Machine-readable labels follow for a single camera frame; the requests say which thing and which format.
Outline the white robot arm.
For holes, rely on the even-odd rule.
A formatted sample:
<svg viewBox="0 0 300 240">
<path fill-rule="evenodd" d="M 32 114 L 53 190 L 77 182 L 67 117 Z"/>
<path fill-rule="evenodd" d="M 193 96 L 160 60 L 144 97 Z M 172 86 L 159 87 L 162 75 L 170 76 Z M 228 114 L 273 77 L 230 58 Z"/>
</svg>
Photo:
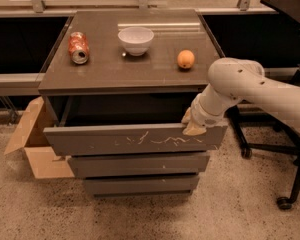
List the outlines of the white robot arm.
<svg viewBox="0 0 300 240">
<path fill-rule="evenodd" d="M 253 103 L 300 134 L 300 87 L 264 76 L 255 61 L 216 60 L 208 70 L 209 84 L 187 109 L 184 135 L 196 136 L 218 125 L 224 113 L 242 100 Z"/>
</svg>

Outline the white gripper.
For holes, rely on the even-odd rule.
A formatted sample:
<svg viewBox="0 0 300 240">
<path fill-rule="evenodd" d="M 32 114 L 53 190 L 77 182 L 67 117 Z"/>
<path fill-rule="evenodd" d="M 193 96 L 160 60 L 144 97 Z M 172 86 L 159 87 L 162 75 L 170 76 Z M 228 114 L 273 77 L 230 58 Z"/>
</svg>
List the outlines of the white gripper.
<svg viewBox="0 0 300 240">
<path fill-rule="evenodd" d="M 182 117 L 186 125 L 183 134 L 197 136 L 206 133 L 206 128 L 215 127 L 223 118 L 228 108 L 228 98 L 224 95 L 198 94 Z"/>
</svg>

